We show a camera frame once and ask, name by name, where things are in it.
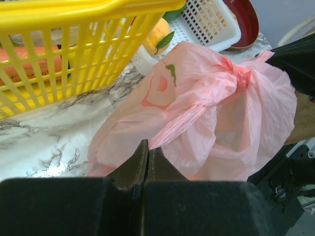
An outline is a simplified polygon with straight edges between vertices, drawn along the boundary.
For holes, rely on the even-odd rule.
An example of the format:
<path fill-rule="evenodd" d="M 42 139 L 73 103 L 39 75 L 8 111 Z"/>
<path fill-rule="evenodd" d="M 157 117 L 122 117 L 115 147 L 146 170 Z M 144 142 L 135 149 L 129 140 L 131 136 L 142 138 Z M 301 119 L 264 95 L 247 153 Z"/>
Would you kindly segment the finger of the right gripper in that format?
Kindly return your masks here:
<path fill-rule="evenodd" d="M 267 63 L 285 71 L 298 92 L 314 96 L 315 35 L 310 34 L 271 51 L 274 54 Z"/>

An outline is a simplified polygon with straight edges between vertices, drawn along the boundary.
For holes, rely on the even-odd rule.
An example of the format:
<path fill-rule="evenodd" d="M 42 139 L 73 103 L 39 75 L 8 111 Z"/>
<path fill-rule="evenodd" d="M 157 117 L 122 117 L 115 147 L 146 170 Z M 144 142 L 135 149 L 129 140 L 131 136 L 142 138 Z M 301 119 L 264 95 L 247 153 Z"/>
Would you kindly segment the brown paper grocery bag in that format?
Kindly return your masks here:
<path fill-rule="evenodd" d="M 283 46 L 296 33 L 307 25 L 315 21 L 315 16 L 311 16 L 287 32 L 278 42 L 277 46 Z M 311 139 L 315 136 L 315 103 L 308 100 L 307 96 L 295 91 L 297 98 L 297 109 L 294 118 L 294 129 L 287 138 L 285 145 L 298 143 Z"/>

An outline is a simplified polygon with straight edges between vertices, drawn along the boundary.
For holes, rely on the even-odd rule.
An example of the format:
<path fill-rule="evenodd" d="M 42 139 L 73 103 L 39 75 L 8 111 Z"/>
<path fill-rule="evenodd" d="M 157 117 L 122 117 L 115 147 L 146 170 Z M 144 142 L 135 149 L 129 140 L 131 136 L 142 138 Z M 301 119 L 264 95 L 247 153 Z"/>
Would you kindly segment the pink peach plastic bag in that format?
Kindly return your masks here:
<path fill-rule="evenodd" d="M 142 140 L 190 180 L 246 181 L 283 146 L 297 107 L 270 51 L 235 64 L 181 42 L 123 99 L 93 137 L 87 176 L 106 176 Z"/>

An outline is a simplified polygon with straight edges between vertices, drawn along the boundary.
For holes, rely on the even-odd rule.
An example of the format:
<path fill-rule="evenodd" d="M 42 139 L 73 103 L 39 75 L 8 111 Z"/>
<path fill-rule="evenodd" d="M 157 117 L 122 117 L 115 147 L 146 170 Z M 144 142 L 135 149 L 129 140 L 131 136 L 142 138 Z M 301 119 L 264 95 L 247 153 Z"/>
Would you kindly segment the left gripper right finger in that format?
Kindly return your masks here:
<path fill-rule="evenodd" d="M 149 152 L 146 236 L 271 236 L 266 202 L 249 182 L 189 181 L 160 148 Z"/>

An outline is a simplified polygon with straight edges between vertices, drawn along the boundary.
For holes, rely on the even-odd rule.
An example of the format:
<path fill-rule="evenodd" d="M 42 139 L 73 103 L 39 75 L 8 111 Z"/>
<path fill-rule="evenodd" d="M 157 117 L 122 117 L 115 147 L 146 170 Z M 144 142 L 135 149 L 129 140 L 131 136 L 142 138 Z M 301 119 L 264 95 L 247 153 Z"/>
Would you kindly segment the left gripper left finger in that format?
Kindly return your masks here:
<path fill-rule="evenodd" d="M 106 177 L 25 177 L 0 184 L 3 236 L 139 236 L 148 141 Z"/>

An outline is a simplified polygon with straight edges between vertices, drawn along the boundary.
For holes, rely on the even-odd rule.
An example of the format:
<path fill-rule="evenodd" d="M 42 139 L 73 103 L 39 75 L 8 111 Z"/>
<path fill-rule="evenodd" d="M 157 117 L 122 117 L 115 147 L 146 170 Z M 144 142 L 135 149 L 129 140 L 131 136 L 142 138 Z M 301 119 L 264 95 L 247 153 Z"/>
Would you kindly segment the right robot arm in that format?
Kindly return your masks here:
<path fill-rule="evenodd" d="M 286 144 L 258 173 L 249 177 L 265 197 L 276 236 L 284 236 L 304 213 L 298 197 L 314 197 L 315 158 L 299 141 L 315 136 L 315 35 L 272 49 L 267 63 L 285 71 L 295 88 L 294 130 Z"/>

